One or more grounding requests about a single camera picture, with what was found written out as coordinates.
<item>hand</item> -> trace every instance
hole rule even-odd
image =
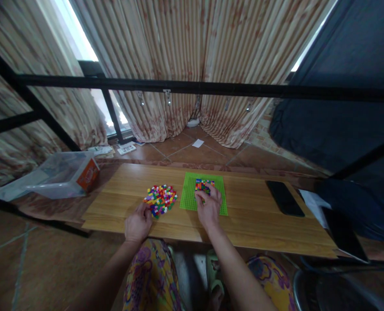
[[[124,221],[126,241],[141,244],[149,235],[152,222],[150,206],[146,203],[140,204]]]
[[[219,225],[219,211],[222,204],[222,195],[217,188],[211,184],[205,184],[211,191],[211,196],[204,191],[195,191],[195,199],[198,203],[198,217],[205,231],[216,228]]]

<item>black phone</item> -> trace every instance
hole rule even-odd
[[[303,211],[284,183],[279,181],[266,181],[266,184],[283,214],[304,217]]]
[[[322,207],[327,226],[336,246],[345,254],[351,255],[363,263],[369,263],[361,243],[352,230],[349,219],[340,212]]]

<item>curtain hook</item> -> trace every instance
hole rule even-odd
[[[250,112],[255,99],[256,99],[255,97],[250,97],[250,99],[248,100],[247,109],[245,110],[246,112]]]
[[[144,98],[143,98],[143,92],[137,91],[137,97],[140,98],[140,104],[144,106]]]
[[[227,102],[225,103],[225,111],[228,110],[228,107],[230,106],[231,96],[227,96]]]
[[[170,90],[164,89],[163,92],[166,94],[167,105],[170,106],[172,104],[172,100],[170,99]]]
[[[196,105],[195,105],[195,109],[199,109],[199,104],[201,103],[201,96],[200,95],[197,95],[196,96]]]

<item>striped curtain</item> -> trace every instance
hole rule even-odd
[[[0,0],[0,55],[16,73],[83,75],[52,12],[48,1]],[[88,89],[30,89],[81,149],[107,143]],[[0,77],[0,120],[28,111],[31,108]],[[68,148],[43,121],[0,134],[0,186],[61,150]]]
[[[335,0],[137,0],[71,3],[108,77],[282,83]],[[117,92],[135,136],[179,134],[199,116],[238,148],[270,99]]]

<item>clear plastic container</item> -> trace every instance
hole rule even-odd
[[[94,152],[57,152],[32,173],[34,185],[25,188],[50,199],[85,196],[99,174]]]

